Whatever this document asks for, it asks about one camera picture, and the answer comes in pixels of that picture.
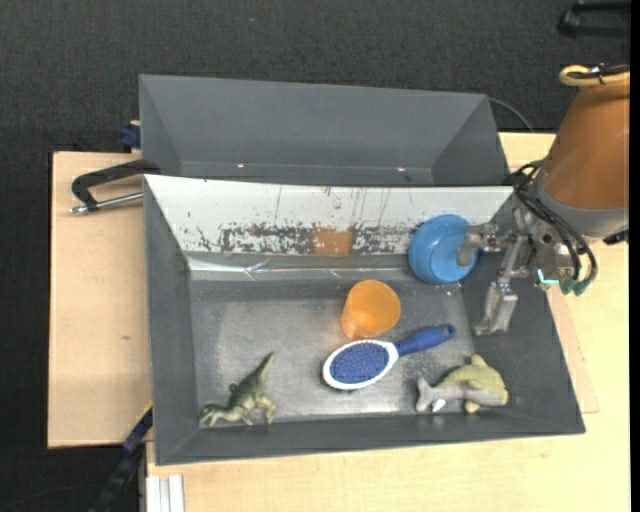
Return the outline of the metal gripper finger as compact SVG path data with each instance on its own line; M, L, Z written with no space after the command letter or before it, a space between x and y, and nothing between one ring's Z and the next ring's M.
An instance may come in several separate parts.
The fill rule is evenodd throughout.
M456 263L458 266L472 264L478 251L498 252L501 250L499 226L494 223L467 225L463 230L463 240L456 249Z
M484 315L473 325L477 336L506 333L518 303L518 296L509 284L494 281L490 284L486 296Z

